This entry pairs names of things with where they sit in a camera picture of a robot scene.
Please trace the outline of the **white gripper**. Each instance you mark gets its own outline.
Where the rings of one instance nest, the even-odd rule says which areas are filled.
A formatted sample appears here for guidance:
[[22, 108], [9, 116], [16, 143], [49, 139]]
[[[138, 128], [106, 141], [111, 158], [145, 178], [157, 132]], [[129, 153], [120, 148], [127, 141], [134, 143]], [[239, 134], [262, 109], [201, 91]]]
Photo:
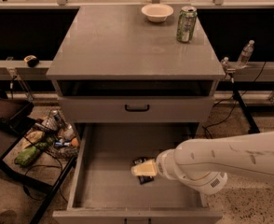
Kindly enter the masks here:
[[148, 160], [131, 168], [134, 176], [156, 176], [157, 174], [169, 180], [179, 180], [178, 167], [174, 161], [174, 150], [161, 152], [156, 161]]

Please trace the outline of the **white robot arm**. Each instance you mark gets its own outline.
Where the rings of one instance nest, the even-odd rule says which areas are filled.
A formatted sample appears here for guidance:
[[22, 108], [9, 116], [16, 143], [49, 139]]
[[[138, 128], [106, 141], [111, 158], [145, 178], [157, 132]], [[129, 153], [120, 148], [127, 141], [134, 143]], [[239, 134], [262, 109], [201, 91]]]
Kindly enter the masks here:
[[131, 173], [160, 175], [207, 195], [220, 191], [229, 174], [274, 184], [274, 132], [186, 140]]

